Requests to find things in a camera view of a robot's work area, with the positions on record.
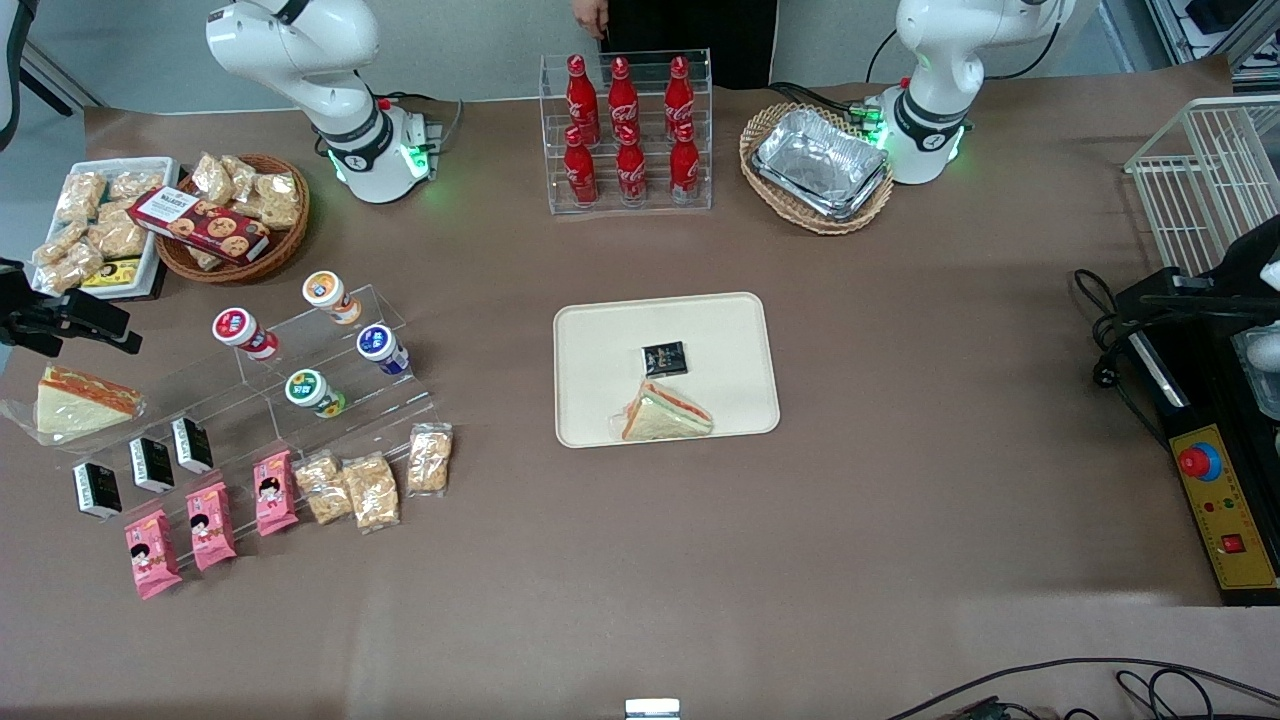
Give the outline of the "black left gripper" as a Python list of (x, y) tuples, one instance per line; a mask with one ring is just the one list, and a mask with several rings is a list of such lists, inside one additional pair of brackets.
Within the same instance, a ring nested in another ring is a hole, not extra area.
[(1279, 320), (1277, 299), (1257, 299), (1272, 292), (1262, 270), (1277, 259), (1279, 215), (1235, 240), (1221, 263), (1204, 273), (1207, 295), (1142, 295), (1140, 302), (1184, 316), (1225, 316), (1251, 323)]

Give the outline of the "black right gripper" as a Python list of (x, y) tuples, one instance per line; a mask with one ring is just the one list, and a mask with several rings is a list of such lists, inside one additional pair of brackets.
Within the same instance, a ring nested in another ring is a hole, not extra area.
[(35, 291), (22, 263), (1, 259), (1, 342), (9, 348), (58, 357), (67, 328), (137, 355), (143, 338), (129, 331), (129, 320), (127, 310), (83, 291), (67, 291), (61, 297)]

